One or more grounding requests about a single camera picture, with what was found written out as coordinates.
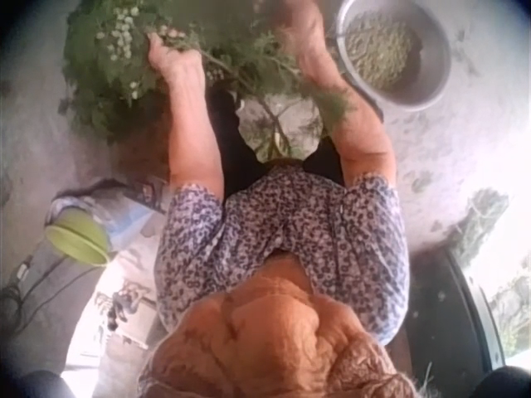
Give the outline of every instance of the green plant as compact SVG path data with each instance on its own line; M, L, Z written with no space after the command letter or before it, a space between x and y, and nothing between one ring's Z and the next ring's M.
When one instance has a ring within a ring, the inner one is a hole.
M161 114L165 89L149 66L146 37L157 32L167 46L202 53L208 85L253 97L273 126L265 133L267 157L290 156L267 95L314 98L328 126L346 104L340 95L302 82L267 23L269 13L249 0L84 0L69 17L64 51L76 120L116 141Z

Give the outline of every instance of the metal bowl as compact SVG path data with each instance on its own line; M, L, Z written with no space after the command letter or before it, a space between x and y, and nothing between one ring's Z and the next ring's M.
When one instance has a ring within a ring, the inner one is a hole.
M376 89L364 81L348 58L345 45L348 28L355 17L365 12L379 12L404 22L417 36L420 48L417 68L391 91ZM344 0L336 27L339 57L348 78L374 99L418 111L442 96L451 68L450 43L441 24L424 8L408 0Z

